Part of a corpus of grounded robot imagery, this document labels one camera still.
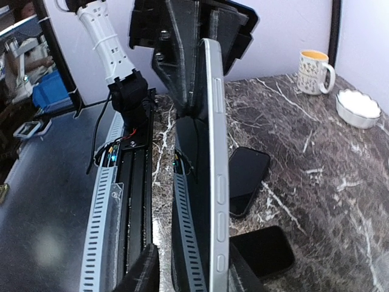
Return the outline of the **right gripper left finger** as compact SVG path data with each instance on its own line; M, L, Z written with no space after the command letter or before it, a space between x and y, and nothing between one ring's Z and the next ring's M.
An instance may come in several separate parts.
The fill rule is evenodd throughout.
M159 291L160 283L159 250L155 244L146 245L114 292Z

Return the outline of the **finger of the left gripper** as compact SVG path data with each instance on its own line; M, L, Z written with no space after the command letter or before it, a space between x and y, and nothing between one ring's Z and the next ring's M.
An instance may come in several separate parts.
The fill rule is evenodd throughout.
M199 1L160 1L152 68L168 90L177 115L197 116Z

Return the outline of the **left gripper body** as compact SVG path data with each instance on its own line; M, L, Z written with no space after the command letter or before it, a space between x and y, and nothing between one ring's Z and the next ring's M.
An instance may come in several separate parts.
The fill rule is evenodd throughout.
M228 74L250 46L260 18L235 1L135 1L130 19L129 47L161 52L165 64L176 64L182 44L187 56L203 38L221 46L223 73Z

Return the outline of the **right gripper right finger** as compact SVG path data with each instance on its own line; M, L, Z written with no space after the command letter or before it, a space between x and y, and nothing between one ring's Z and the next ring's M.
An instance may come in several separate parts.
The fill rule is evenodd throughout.
M233 243L229 244L229 292L260 292L264 285Z

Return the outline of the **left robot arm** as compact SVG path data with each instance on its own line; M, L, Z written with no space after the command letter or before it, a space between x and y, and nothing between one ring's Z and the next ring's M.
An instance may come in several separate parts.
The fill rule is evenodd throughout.
M142 101L148 84L123 50L109 19L106 1L68 1L105 70L105 80L128 129L142 127ZM136 1L131 15L129 46L154 51L152 69L168 89L179 117L206 119L206 74L202 54L206 40L221 50L223 74L246 52L259 17L254 9L233 1Z

